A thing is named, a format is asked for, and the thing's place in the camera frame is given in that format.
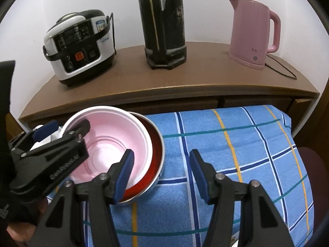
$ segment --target orange button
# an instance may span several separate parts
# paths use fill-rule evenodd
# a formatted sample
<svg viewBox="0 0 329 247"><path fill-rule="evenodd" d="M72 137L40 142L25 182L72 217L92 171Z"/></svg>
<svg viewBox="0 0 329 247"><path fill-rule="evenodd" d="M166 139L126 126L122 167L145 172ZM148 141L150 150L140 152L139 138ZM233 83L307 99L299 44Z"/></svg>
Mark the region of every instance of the orange button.
<svg viewBox="0 0 329 247"><path fill-rule="evenodd" d="M75 56L75 59L76 59L77 61L80 61L80 60L84 59L84 57L85 57L81 51L78 52L78 53L75 53L74 56Z"/></svg>

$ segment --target hand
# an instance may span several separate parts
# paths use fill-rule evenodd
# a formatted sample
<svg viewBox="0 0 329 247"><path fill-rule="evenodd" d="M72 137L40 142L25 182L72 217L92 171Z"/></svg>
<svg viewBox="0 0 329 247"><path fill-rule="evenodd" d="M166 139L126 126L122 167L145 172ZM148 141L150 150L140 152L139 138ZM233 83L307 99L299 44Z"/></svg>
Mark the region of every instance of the hand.
<svg viewBox="0 0 329 247"><path fill-rule="evenodd" d="M38 204L39 222L48 207L48 200L46 198L42 199ZM29 242L35 230L36 226L23 222L10 223L7 227L7 232L17 242Z"/></svg>

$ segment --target black thermos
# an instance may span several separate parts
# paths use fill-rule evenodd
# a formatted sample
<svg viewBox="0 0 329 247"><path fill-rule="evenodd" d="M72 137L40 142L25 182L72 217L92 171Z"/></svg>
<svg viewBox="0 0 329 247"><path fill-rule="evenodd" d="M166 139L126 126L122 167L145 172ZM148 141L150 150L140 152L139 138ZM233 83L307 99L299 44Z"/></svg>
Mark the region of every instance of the black thermos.
<svg viewBox="0 0 329 247"><path fill-rule="evenodd" d="M145 55L152 69L186 61L183 0L139 0Z"/></svg>

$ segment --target screw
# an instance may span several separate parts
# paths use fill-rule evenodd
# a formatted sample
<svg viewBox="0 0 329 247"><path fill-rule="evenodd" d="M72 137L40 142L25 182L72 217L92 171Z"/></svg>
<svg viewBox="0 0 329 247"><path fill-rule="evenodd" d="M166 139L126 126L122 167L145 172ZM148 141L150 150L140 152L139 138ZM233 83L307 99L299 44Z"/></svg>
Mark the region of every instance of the screw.
<svg viewBox="0 0 329 247"><path fill-rule="evenodd" d="M260 183L257 180L252 180L251 185L255 188L259 187Z"/></svg>
<svg viewBox="0 0 329 247"><path fill-rule="evenodd" d="M223 180L224 178L225 178L225 175L223 174L223 173L218 173L218 174L216 174L216 178L218 179L218 180Z"/></svg>
<svg viewBox="0 0 329 247"><path fill-rule="evenodd" d="M72 183L73 183L72 180L66 180L64 182L64 186L68 188L68 187L72 186Z"/></svg>
<svg viewBox="0 0 329 247"><path fill-rule="evenodd" d="M106 179L107 179L107 173L105 173L105 172L101 173L101 174L99 175L99 178L100 178L101 180L106 180Z"/></svg>

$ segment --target kettle spout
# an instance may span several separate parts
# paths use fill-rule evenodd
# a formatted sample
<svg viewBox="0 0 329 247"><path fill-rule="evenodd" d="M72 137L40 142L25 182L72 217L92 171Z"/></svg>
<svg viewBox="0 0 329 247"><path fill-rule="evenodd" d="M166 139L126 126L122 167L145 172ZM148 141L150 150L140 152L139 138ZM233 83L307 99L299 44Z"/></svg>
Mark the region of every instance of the kettle spout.
<svg viewBox="0 0 329 247"><path fill-rule="evenodd" d="M237 7L237 0L230 0L231 5L233 6L233 9L235 10Z"/></svg>

